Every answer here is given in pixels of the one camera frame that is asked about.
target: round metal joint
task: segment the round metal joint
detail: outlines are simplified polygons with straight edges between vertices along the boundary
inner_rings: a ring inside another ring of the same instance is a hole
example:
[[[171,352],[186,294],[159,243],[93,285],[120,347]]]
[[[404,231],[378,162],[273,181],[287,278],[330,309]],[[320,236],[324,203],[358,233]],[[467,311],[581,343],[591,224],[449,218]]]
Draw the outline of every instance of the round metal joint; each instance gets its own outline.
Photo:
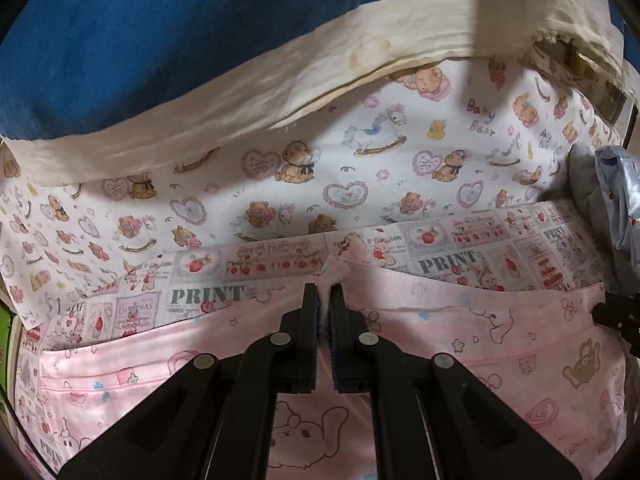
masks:
[[[378,336],[372,332],[363,332],[358,336],[358,341],[360,341],[363,345],[373,346],[377,344],[378,341],[380,341],[380,338],[378,338]]]
[[[276,332],[275,334],[271,334],[270,341],[271,344],[276,346],[284,346],[291,341],[291,336],[286,332]]]
[[[433,363],[439,368],[451,368],[453,366],[453,357],[449,354],[437,354],[433,357]]]
[[[216,362],[216,358],[211,354],[200,354],[193,360],[193,366],[198,370],[206,370],[211,368]]]

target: pink cloth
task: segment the pink cloth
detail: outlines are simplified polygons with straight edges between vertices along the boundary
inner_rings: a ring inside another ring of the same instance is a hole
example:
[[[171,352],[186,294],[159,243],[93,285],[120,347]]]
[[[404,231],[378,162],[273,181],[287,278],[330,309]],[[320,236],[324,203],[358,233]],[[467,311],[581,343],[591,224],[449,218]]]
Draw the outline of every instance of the pink cloth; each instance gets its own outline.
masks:
[[[321,276],[291,278],[267,301],[235,303],[97,346],[43,352],[38,388],[52,415],[44,419],[52,466],[58,469],[196,353],[225,358],[275,332],[282,314],[300,307],[304,283],[313,279],[324,299],[331,284],[342,282],[350,308],[363,310],[370,330],[402,350],[455,355],[585,479],[622,443],[622,348],[589,314],[604,300],[601,285],[494,292],[329,258]],[[333,391],[326,346],[318,374],[315,393],[279,398],[268,478],[376,478],[367,396]],[[32,415],[36,425],[43,417]]]

